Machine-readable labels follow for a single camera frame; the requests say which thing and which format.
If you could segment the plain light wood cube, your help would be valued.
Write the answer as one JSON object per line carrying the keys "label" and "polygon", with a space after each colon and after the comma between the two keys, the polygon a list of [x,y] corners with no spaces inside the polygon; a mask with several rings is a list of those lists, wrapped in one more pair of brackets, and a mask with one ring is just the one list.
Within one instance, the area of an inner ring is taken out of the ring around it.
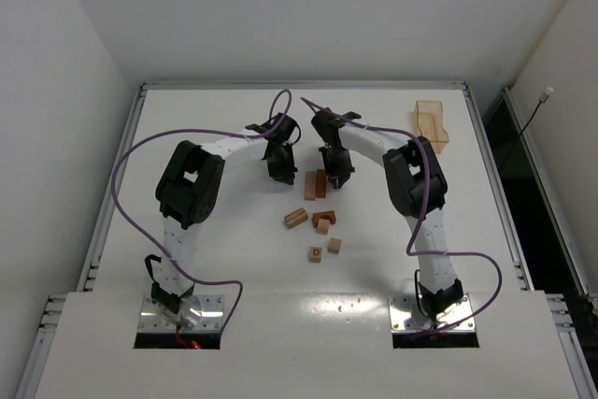
{"label": "plain light wood cube", "polygon": [[332,237],[327,245],[327,250],[333,254],[338,254],[342,248],[342,240]]}

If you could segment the transparent amber plastic bin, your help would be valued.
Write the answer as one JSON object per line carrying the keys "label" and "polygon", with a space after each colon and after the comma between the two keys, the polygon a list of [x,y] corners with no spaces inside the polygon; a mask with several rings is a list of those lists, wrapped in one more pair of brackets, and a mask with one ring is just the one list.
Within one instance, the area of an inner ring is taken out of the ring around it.
{"label": "transparent amber plastic bin", "polygon": [[429,140],[435,154],[440,154],[449,143],[444,127],[444,108],[440,101],[418,100],[413,110],[413,122],[418,136]]}

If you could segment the dark red wood block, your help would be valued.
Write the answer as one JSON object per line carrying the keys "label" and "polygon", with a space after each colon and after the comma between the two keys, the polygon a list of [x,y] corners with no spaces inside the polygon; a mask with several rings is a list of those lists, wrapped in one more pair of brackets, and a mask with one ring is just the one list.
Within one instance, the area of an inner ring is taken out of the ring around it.
{"label": "dark red wood block", "polygon": [[324,169],[318,169],[316,171],[315,178],[315,198],[323,199],[327,195],[327,176]]}

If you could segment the red arch wood block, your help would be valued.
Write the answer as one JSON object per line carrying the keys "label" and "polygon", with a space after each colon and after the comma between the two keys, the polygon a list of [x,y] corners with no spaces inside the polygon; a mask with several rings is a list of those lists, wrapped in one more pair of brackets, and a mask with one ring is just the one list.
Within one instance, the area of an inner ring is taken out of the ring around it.
{"label": "red arch wood block", "polygon": [[316,212],[312,215],[312,224],[314,227],[319,225],[320,220],[327,220],[331,225],[336,223],[336,214],[333,210]]}

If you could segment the striped light wood block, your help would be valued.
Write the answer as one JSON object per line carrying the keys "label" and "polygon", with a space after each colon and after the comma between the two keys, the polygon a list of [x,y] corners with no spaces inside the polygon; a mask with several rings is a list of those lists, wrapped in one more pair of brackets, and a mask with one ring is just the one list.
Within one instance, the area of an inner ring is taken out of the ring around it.
{"label": "striped light wood block", "polygon": [[292,229],[308,220],[308,214],[306,210],[301,207],[294,210],[292,213],[284,217],[284,223],[288,229]]}

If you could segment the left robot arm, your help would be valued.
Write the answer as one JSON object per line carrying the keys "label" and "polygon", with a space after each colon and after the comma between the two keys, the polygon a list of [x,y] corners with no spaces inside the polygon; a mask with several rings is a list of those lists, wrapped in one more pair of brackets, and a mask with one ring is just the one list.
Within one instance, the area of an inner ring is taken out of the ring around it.
{"label": "left robot arm", "polygon": [[177,315],[193,293],[191,266],[202,223],[212,213],[224,174],[255,161],[265,161],[268,176],[292,185],[297,168],[291,137],[298,128],[289,116],[277,114],[262,125],[213,143],[183,140],[176,146],[156,188],[163,216],[165,253],[147,257],[151,298]]}

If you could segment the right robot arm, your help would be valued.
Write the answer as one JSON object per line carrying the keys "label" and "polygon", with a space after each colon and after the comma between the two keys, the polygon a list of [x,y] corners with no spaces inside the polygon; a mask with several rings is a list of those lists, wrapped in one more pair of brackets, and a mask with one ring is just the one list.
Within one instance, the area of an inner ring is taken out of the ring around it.
{"label": "right robot arm", "polygon": [[463,298],[463,285],[449,256],[442,209],[448,183],[428,139],[402,137],[351,122],[358,114],[337,115],[324,108],[311,124],[323,141],[324,170],[338,190],[354,172],[354,151],[379,165],[392,205],[412,236],[406,252],[419,262],[420,312],[430,320]]}

